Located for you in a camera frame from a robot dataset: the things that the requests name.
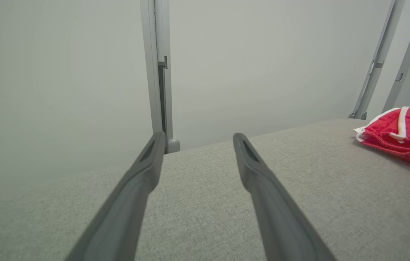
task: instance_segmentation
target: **white stripe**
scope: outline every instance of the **white stripe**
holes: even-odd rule
[[[407,123],[405,122],[405,116],[407,115],[409,107],[402,107],[399,114],[399,136],[407,137]]]
[[[400,110],[399,118],[397,119],[397,129],[399,131],[398,134],[393,132],[389,133],[389,136],[396,139],[400,143],[404,143],[403,139],[407,137],[407,123],[405,122],[405,116],[407,115],[409,107],[404,106]]]

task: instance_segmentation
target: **gray upholstered sofa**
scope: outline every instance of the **gray upholstered sofa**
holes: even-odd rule
[[[362,125],[331,120],[250,141],[337,259],[410,260],[410,166],[356,142]],[[127,167],[0,200],[0,260],[62,260]],[[231,141],[165,155],[136,259],[265,259]]]

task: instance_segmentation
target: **red cloth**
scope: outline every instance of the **red cloth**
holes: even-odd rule
[[[361,143],[410,163],[410,107],[386,111],[355,131]]]

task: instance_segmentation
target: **white trim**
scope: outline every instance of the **white trim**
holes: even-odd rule
[[[398,142],[403,143],[403,140],[407,137],[407,123],[405,121],[405,116],[407,115],[409,107],[404,106],[400,110],[399,118],[397,120],[397,129],[399,134],[393,132],[389,133],[389,136],[398,140]]]
[[[356,140],[359,141],[359,142],[364,142],[365,139],[364,139],[364,137],[363,137],[363,133],[365,132],[365,128],[368,127],[369,125],[371,125],[373,122],[377,121],[377,120],[378,120],[379,118],[381,118],[382,116],[388,114],[388,113],[391,112],[391,111],[395,111],[396,109],[400,109],[400,108],[392,108],[392,109],[390,109],[390,110],[388,110],[388,111],[385,111],[385,112],[379,114],[378,116],[376,116],[374,119],[372,119],[372,120],[368,123],[368,125],[354,129],[354,131],[356,132]]]

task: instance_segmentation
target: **metal bracket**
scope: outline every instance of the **metal bracket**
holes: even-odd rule
[[[403,78],[403,73],[400,73],[400,74],[397,76],[397,78],[395,78],[395,81],[396,81],[396,82],[401,82],[401,81],[402,81],[402,78]]]
[[[356,112],[357,112],[357,111],[358,111],[358,110],[352,112],[352,113],[349,115],[349,119],[355,119],[355,115],[356,115]]]
[[[159,66],[163,66],[163,68],[168,69],[168,56],[165,56],[165,61],[164,62],[158,62]]]

